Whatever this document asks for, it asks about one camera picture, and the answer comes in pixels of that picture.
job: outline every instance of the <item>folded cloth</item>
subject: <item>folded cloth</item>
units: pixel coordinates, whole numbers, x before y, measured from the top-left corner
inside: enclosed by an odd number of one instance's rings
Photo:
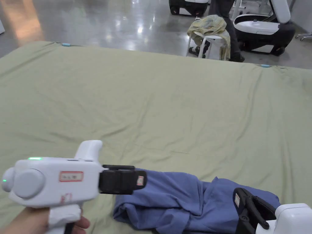
[[[204,36],[215,35],[222,37],[227,44],[227,50],[225,48],[220,48],[220,59],[223,60],[224,56],[230,58],[231,51],[231,38],[229,33],[225,30],[226,26],[227,24],[222,17],[217,15],[209,15],[202,19],[195,20],[188,29],[187,34],[192,36],[192,39],[198,46],[201,46],[202,38],[194,34],[194,32],[200,32]]]
[[[235,233],[238,214],[232,196],[245,188],[272,206],[280,206],[276,195],[242,186],[228,179],[199,181],[178,172],[147,172],[147,185],[132,195],[117,195],[113,217],[135,229],[156,229],[160,234],[189,232]]]

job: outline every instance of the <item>shoe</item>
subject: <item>shoe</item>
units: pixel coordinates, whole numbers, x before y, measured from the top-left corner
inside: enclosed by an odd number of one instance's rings
[[[190,54],[194,54],[194,55],[196,55],[197,57],[198,57],[198,55],[199,55],[199,47],[198,46],[196,46],[196,47],[190,47],[189,49],[188,49],[188,52],[190,53]]]
[[[245,61],[245,58],[241,55],[241,53],[237,53],[237,54],[231,55],[231,58],[229,59],[229,61],[242,63],[243,61]]]
[[[205,42],[204,49],[203,49],[203,51],[202,51],[202,58],[206,58],[206,55],[205,55],[205,54],[206,54],[206,52],[207,52],[209,46],[210,46],[210,42],[209,42],[209,41],[206,41],[206,42]],[[198,57],[198,55],[199,55],[199,50],[200,50],[200,47],[199,47],[199,46],[190,47],[190,48],[188,49],[188,52],[191,53],[191,54],[194,54],[194,55],[196,55],[196,56]]]

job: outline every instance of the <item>mattress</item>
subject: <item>mattress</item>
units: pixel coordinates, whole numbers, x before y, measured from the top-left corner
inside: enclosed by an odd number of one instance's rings
[[[312,205],[312,71],[35,42],[0,59],[1,172],[30,156],[215,176]],[[136,233],[113,195],[84,204],[88,233]],[[0,227],[22,209],[0,192]]]

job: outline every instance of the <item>person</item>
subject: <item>person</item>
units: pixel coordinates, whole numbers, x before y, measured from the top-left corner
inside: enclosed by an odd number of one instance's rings
[[[45,234],[48,230],[49,209],[25,208],[1,234]],[[90,226],[85,217],[75,223],[72,234],[86,234],[84,229]]]
[[[233,22],[230,19],[230,11],[232,9],[235,0],[211,0],[208,15],[217,15],[222,17],[226,22],[226,31],[229,33],[231,38],[231,58],[230,61],[233,62],[243,62],[245,58],[241,55],[241,50],[238,45],[237,36]],[[208,50],[210,43],[206,41],[205,47],[203,49],[203,58],[205,58],[205,53]],[[199,55],[200,47],[190,47],[189,53],[194,55]]]

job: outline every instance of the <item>black wheel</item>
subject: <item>black wheel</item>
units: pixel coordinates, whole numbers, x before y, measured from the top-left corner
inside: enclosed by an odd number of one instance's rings
[[[285,47],[278,47],[277,49],[273,50],[271,54],[275,56],[280,56],[285,52]]]
[[[178,15],[178,14],[180,14],[180,8],[179,8],[179,7],[172,6],[172,7],[170,7],[170,12],[171,12],[171,14],[173,14],[173,15]]]
[[[205,12],[202,9],[195,9],[194,16],[202,17]]]

